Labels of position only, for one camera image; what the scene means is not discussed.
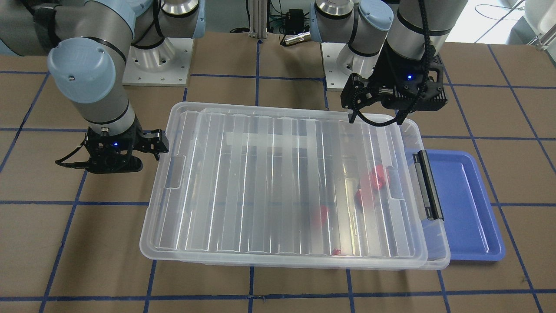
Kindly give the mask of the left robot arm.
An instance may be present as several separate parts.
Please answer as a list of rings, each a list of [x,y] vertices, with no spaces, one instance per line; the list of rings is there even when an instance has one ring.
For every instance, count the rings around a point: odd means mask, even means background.
[[[411,113],[447,104],[439,51],[466,0],[316,0],[310,8],[313,41],[342,44],[347,75],[340,94],[349,111],[374,127],[401,125]]]

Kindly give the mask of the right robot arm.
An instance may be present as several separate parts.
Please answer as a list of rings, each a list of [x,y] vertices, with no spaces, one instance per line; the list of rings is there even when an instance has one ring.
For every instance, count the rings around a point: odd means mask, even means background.
[[[200,38],[203,0],[3,0],[1,54],[46,56],[59,91],[89,125],[80,148],[89,158],[58,166],[89,173],[139,172],[134,151],[159,159],[165,131],[144,131],[122,80],[131,51],[155,51],[170,38]]]

